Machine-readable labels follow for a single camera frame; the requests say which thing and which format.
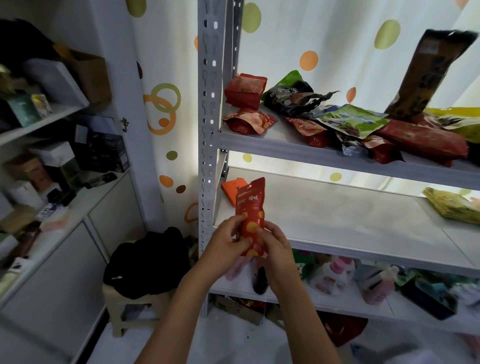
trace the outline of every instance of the white floor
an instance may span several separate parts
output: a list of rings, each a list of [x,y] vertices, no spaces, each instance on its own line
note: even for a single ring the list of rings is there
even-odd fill
[[[88,364],[132,364],[153,329],[130,329],[121,339],[111,334],[110,323],[102,333]],[[400,344],[431,349],[445,364],[474,364],[468,347],[456,334],[397,323],[370,320],[354,343],[382,351]],[[357,363],[349,345],[339,349],[345,364]],[[264,319],[252,325],[223,311],[212,309],[207,319],[199,319],[188,364],[288,364],[291,363],[284,330]]]

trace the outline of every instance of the green ring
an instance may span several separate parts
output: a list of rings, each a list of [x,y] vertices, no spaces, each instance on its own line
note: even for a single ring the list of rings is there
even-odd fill
[[[161,90],[163,90],[164,88],[169,88],[170,90],[175,92],[175,94],[177,95],[177,103],[175,104],[175,106],[173,106],[171,108],[165,108],[162,105],[157,104],[156,102],[154,102],[153,105],[155,106],[155,108],[157,110],[159,110],[161,112],[166,112],[166,113],[174,112],[176,109],[179,108],[180,102],[181,102],[181,95],[180,95],[180,90],[178,89],[178,87],[176,87],[175,85],[172,85],[172,84],[158,84],[157,86],[152,88],[152,96],[157,96],[157,94]]]

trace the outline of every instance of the shelf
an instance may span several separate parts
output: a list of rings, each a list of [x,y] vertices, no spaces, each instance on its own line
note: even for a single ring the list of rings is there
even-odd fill
[[[21,287],[21,285],[37,270],[37,268],[53,253],[60,243],[82,222],[84,217],[92,211],[92,209],[120,182],[126,173],[115,173],[117,179],[100,187],[91,189],[83,188],[79,191],[74,200],[68,205],[70,215],[67,226],[62,230],[49,231],[40,233],[35,240],[29,259],[32,265],[25,270],[13,283],[12,286],[0,297],[0,310],[13,296],[13,294]],[[102,175],[102,173],[89,172],[88,177],[91,179]]]
[[[480,277],[480,226],[445,220],[425,198],[229,168],[227,181],[265,177],[265,218],[292,246]],[[224,195],[214,225],[235,214]]]
[[[305,286],[315,308],[319,311],[389,321],[410,321],[446,331],[463,332],[474,335],[480,334],[480,320],[469,315],[463,308],[460,309],[457,315],[445,321],[440,321],[430,316],[398,292],[393,292],[381,305],[372,306],[364,302],[354,282],[351,282],[339,297],[329,297],[321,294],[311,288],[307,283],[305,283]],[[250,266],[246,266],[233,281],[229,282],[225,277],[217,280],[210,289],[210,293],[278,303],[276,296],[270,288],[262,295],[256,294],[253,291]]]
[[[57,121],[61,118],[69,116],[82,108],[78,106],[67,106],[60,104],[50,104],[53,113],[48,115],[46,118],[36,122],[35,124],[26,126],[24,128],[17,128],[10,130],[8,132],[0,134],[0,146],[11,142],[14,139],[20,138],[21,136],[27,135],[34,130],[40,129],[41,127],[51,124],[54,121]]]
[[[222,110],[223,115],[228,115],[236,112],[238,108],[224,104]],[[406,152],[402,152],[406,162],[395,161],[389,164],[380,164],[369,158],[346,157],[337,149],[315,148],[307,145],[300,133],[283,117],[267,109],[263,104],[259,110],[274,115],[278,121],[260,136],[233,133],[223,123],[219,133],[220,148],[327,167],[480,190],[480,167],[466,160],[456,160],[452,167],[447,168]]]

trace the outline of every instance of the perforated metal upright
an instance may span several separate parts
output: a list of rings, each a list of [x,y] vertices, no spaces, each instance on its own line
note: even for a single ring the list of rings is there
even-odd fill
[[[243,0],[198,0],[198,236],[202,254],[213,232],[216,182],[223,169],[219,127],[223,89],[237,73]],[[207,301],[201,316],[207,314]]]

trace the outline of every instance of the person's left hand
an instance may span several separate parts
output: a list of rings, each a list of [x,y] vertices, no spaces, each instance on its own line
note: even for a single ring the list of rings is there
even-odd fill
[[[235,260],[248,249],[252,239],[234,242],[232,236],[246,219],[243,215],[235,215],[223,221],[212,235],[196,266],[209,283],[213,284],[233,266]]]

